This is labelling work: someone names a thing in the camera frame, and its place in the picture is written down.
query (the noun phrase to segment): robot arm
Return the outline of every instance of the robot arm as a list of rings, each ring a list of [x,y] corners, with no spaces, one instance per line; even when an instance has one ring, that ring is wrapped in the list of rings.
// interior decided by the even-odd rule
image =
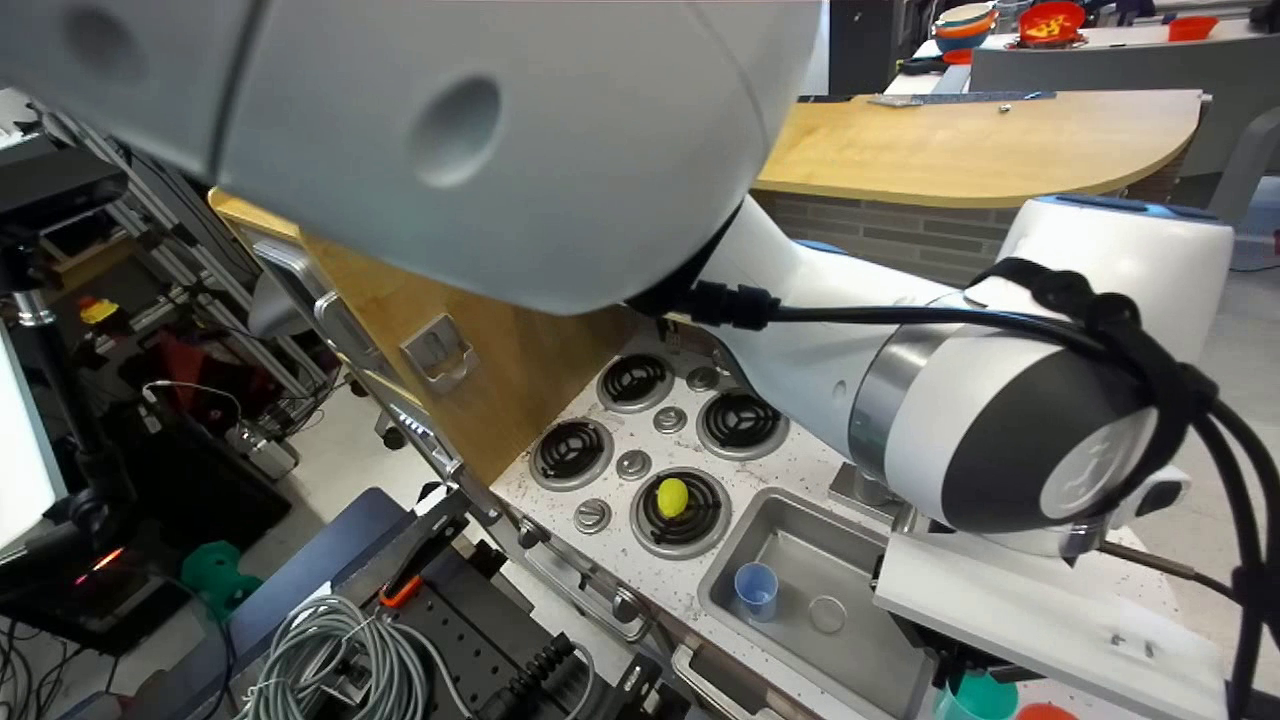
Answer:
[[[999,277],[954,292],[802,251],[747,199],[814,21],[821,0],[41,0],[3,8],[0,83],[354,251],[539,314],[677,277],[761,283],[782,307],[1053,315]],[[1186,361],[1227,230],[1040,199],[1003,258],[1131,298]],[[721,338],[796,426],[951,528],[1078,522],[1153,435],[1127,373],[1019,333]]]
[[[1208,338],[1233,234],[1149,205],[1034,199],[999,258],[1087,277],[1138,303],[1149,333],[1190,361]],[[806,251],[747,199],[705,277],[790,307],[951,303],[1042,314],[1023,289],[927,283]],[[962,323],[715,328],[752,384],[879,476],[917,513],[966,531],[1023,531],[1087,513],[1138,460],[1153,400],[1119,370],[1060,343]]]

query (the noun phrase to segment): black cable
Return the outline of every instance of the black cable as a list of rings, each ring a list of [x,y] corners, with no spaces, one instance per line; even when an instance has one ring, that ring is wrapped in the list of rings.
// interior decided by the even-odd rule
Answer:
[[[237,718],[237,697],[233,697],[233,681],[237,681],[237,642],[223,623],[215,623],[215,638],[223,642],[223,683],[212,701],[212,709],[205,714],[205,720],[212,720],[223,703],[233,703]]]
[[[1180,561],[1168,561],[1168,556],[1153,556],[1153,554],[1138,554],[1138,549],[1127,549],[1127,545],[1113,545],[1113,542],[1103,542],[1096,554],[1116,556],[1122,566],[1138,566],[1138,569],[1176,575],[1176,582],[1186,582],[1186,586],[1201,586],[1201,588],[1208,588],[1208,591],[1217,591],[1217,595],[1237,605],[1237,591],[1227,586],[1196,573],[1190,566],[1180,566]]]
[[[83,657],[83,651],[87,651],[83,645],[79,645],[79,650],[69,650],[69,645],[62,645],[62,657],[41,675],[41,683],[34,683],[34,720],[43,720],[54,688],[62,683],[69,666],[73,666],[77,657]]]
[[[1245,485],[1245,472],[1237,466],[1237,454],[1233,454],[1233,444],[1222,442],[1222,433],[1208,417],[1196,419],[1190,429],[1204,442],[1204,449],[1208,449],[1208,457],[1217,466],[1217,476],[1222,482],[1227,509],[1233,509],[1233,522],[1237,522],[1241,569],[1245,573],[1260,573],[1265,569],[1260,531],[1255,531],[1255,518],[1251,518],[1251,504],[1249,504],[1249,485]],[[1245,605],[1241,609],[1241,642],[1237,642],[1233,681],[1227,681],[1227,718],[1249,718],[1260,642],[1265,642],[1265,617]]]
[[[1108,356],[1103,343],[1083,338],[1075,323],[1027,315],[1027,314],[868,303],[868,307],[777,307],[773,319],[778,323],[984,323],[984,328],[1053,340],[1087,356]]]
[[[13,697],[19,697],[13,718],[22,720],[29,709],[31,709],[31,681],[34,681],[34,672],[31,672],[31,661],[29,661],[22,650],[13,650],[6,661],[13,661],[13,672],[22,672],[22,683],[19,683],[22,694],[14,694],[14,683],[13,683]]]
[[[6,631],[3,631],[3,661],[0,672],[6,672],[6,657],[14,651],[14,621],[6,617]]]
[[[119,672],[119,657],[113,657],[113,667],[108,667],[105,694],[113,694],[114,672]]]
[[[1227,435],[1245,449],[1260,487],[1265,487],[1265,509],[1266,509],[1266,554],[1265,569],[1266,575],[1280,575],[1280,472],[1266,454],[1266,444],[1245,426],[1245,417],[1233,404],[1210,404],[1210,417],[1227,429]]]

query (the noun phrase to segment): white panel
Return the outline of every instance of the white panel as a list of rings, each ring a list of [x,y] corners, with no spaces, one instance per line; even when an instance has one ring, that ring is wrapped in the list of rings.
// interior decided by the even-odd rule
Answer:
[[[790,307],[927,303],[944,283],[851,258],[790,244],[747,199],[701,279],[756,283]],[[767,323],[713,328],[752,376],[756,392],[848,457],[848,408],[895,323]]]
[[[0,323],[0,549],[29,531],[51,499],[62,498],[62,476],[46,454],[41,414],[29,396],[22,370],[13,356]]]
[[[599,307],[747,194],[796,89],[752,97],[740,61],[800,81],[814,21],[782,8],[740,49],[677,0],[275,0],[220,179],[401,268]]]
[[[206,174],[250,0],[3,4],[0,83]]]
[[[1222,681],[1204,638],[1053,561],[976,537],[892,537],[876,599],[1138,718],[1222,718]]]
[[[1217,219],[1172,219],[1159,207],[1078,207],[1033,199],[1006,230],[999,258],[1042,268],[1075,268],[1096,292],[1122,292],[1138,303],[1142,328],[1180,361],[1196,361],[1227,283],[1233,230]]]

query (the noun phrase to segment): wooden board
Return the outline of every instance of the wooden board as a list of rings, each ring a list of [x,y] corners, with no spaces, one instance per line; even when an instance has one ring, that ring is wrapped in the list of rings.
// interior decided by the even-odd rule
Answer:
[[[494,303],[391,266],[344,251],[309,236],[240,197],[206,194],[206,205],[233,223],[312,251],[328,283],[352,303],[364,333],[401,373],[401,384],[432,414],[458,449],[471,476],[490,485],[588,384],[588,376],[629,340],[632,314],[544,315]],[[401,343],[449,314],[476,351],[476,370],[449,396],[419,384]]]
[[[917,207],[1127,194],[1180,159],[1201,93],[1060,93],[1019,103],[796,103],[756,189]]]

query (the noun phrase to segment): connector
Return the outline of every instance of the connector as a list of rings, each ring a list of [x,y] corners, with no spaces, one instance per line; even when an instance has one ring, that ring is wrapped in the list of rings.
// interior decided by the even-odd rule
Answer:
[[[695,323],[732,323],[761,333],[777,315],[778,300],[767,289],[693,283],[683,314]]]

